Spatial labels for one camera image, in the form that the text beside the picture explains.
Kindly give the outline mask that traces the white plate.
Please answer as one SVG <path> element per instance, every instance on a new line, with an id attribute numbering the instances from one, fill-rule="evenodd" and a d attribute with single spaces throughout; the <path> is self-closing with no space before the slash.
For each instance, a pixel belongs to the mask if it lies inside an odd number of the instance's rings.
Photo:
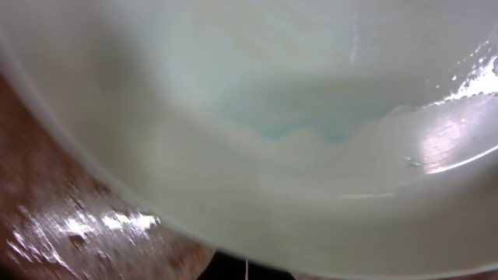
<path id="1" fill-rule="evenodd" d="M 497 3 L 3 1 L 1 65 L 175 229 L 332 278 L 497 267 Z"/>

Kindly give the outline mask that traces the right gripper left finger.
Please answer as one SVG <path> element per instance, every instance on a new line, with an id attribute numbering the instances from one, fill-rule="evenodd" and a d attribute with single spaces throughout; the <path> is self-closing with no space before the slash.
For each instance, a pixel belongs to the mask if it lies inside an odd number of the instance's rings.
<path id="1" fill-rule="evenodd" d="M 246 261 L 216 251 L 197 280 L 245 280 Z"/>

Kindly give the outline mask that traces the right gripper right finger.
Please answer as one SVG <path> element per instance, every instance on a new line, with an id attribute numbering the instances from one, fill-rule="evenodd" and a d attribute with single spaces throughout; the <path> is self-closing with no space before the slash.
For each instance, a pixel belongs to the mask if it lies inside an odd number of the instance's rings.
<path id="1" fill-rule="evenodd" d="M 281 271 L 247 261 L 247 280 L 296 280 L 288 271 Z"/>

